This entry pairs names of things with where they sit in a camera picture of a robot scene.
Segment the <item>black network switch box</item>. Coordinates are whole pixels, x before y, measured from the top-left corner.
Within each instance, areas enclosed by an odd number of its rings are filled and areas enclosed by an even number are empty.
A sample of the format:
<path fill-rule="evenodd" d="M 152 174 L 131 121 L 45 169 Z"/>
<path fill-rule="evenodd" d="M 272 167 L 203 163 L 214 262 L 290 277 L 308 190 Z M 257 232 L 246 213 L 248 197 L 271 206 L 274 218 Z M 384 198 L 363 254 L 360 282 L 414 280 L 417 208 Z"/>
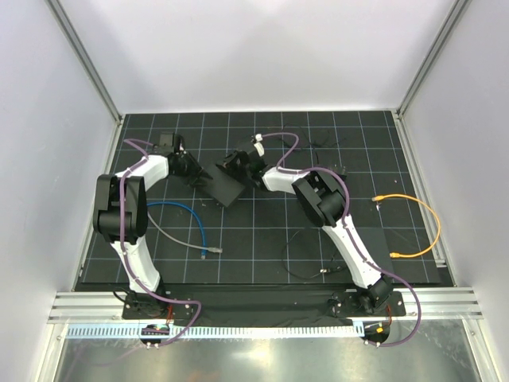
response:
<path fill-rule="evenodd" d="M 207 175 L 200 177 L 198 189 L 223 207 L 228 208 L 245 191 L 246 186 L 224 173 L 216 164 L 210 164 L 205 167 Z"/>

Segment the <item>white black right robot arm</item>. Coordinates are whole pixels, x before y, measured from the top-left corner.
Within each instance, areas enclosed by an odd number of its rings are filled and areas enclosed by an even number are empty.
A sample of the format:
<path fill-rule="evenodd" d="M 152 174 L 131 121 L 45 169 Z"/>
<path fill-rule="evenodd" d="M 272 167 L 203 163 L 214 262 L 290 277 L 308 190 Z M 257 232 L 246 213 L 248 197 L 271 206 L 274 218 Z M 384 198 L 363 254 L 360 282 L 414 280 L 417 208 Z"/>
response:
<path fill-rule="evenodd" d="M 389 311 L 394 291 L 392 277 L 371 257 L 350 214 L 350 195 L 338 173 L 314 166 L 290 169 L 283 154 L 276 165 L 265 161 L 265 148 L 258 134 L 234 150 L 216 166 L 232 179 L 267 192 L 293 194 L 312 224 L 324 231 L 342 255 L 357 286 L 359 308 L 368 315 Z"/>

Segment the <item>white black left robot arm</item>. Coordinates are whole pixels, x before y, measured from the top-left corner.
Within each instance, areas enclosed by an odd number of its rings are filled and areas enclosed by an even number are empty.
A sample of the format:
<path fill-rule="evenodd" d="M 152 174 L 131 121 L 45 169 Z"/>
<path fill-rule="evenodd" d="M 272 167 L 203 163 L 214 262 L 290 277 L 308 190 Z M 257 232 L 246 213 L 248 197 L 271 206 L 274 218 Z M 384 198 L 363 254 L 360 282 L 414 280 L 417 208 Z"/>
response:
<path fill-rule="evenodd" d="M 146 242 L 146 194 L 169 176 L 180 177 L 191 186 L 203 185 L 212 177 L 186 150 L 165 154 L 142 151 L 138 162 L 123 171 L 98 176 L 95 185 L 93 229 L 117 252 L 130 290 L 144 294 L 140 307 L 150 318 L 164 316 L 169 300 Z"/>

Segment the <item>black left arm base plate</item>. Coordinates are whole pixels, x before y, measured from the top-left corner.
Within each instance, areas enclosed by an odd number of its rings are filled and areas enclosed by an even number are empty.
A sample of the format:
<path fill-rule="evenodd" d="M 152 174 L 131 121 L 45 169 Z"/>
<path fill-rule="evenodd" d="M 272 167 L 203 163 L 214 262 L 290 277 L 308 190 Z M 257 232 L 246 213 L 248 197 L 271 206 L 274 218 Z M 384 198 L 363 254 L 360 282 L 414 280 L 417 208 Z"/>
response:
<path fill-rule="evenodd" d="M 176 313 L 172 305 L 148 294 L 129 293 L 121 297 L 114 292 L 114 296 L 123 304 L 122 318 L 126 320 L 173 319 Z"/>

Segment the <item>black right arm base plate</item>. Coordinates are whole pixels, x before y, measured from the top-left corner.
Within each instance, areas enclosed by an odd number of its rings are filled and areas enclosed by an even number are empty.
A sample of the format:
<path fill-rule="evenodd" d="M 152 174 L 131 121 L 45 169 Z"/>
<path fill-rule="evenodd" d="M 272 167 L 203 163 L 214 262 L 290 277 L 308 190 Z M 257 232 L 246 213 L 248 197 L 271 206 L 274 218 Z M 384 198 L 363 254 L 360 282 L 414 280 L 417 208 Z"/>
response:
<path fill-rule="evenodd" d="M 334 318 L 381 318 L 387 314 L 400 318 L 406 316 L 406 307 L 402 294 L 397 291 L 381 302 L 373 302 L 356 290 L 346 290 L 329 297 L 325 313 Z"/>

